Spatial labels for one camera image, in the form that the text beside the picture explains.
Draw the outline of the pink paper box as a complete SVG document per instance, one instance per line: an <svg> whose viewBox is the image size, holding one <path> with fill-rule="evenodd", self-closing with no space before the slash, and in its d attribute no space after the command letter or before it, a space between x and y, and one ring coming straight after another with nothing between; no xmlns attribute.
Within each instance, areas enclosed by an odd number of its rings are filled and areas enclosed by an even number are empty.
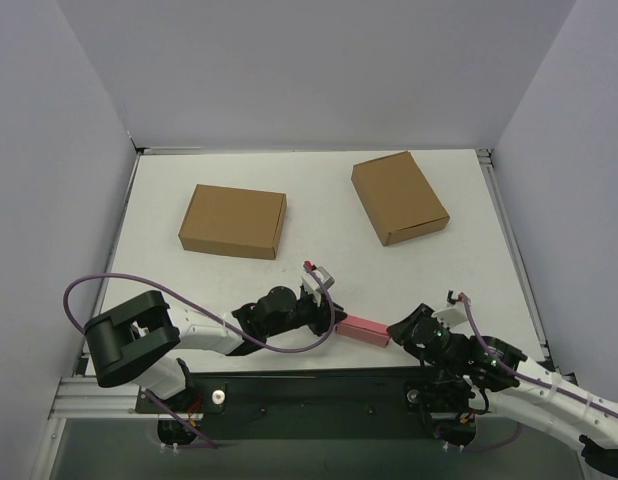
<svg viewBox="0 0 618 480"><path fill-rule="evenodd" d="M348 315L336 325L335 331L338 335L380 348L386 348L390 342L386 325L356 316Z"/></svg>

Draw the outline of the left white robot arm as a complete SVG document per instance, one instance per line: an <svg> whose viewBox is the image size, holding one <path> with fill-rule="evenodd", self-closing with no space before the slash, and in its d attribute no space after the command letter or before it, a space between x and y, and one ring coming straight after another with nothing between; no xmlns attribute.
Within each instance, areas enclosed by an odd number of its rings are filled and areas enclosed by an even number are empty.
<svg viewBox="0 0 618 480"><path fill-rule="evenodd" d="M255 303L231 313L238 332L226 320L216 323L184 307L170 307L163 295L150 290L91 319L84 327L98 385L112 388L136 384L150 390L172 411L193 402L185 362L172 350L211 351L246 356L267 340L307 327L321 337L346 318L339 305L330 306L320 291L302 288L296 295L278 286Z"/></svg>

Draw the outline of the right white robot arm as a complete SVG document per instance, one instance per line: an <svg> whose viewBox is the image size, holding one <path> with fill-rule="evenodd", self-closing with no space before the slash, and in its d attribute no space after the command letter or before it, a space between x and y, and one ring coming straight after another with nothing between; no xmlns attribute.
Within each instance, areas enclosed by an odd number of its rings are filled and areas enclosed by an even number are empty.
<svg viewBox="0 0 618 480"><path fill-rule="evenodd" d="M592 469L618 479L618 402L482 335L466 295L438 311L421 304L387 333L405 352L468 384L488 412L548 434Z"/></svg>

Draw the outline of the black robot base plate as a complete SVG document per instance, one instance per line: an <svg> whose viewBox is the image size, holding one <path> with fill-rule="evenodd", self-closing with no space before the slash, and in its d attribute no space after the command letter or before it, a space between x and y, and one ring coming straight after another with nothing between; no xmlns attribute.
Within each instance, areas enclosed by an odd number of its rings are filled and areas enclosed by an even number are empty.
<svg viewBox="0 0 618 480"><path fill-rule="evenodd" d="M196 373L160 404L139 393L135 410L157 414L164 438L190 427L224 440L426 439L436 424L484 402L461 378L434 367Z"/></svg>

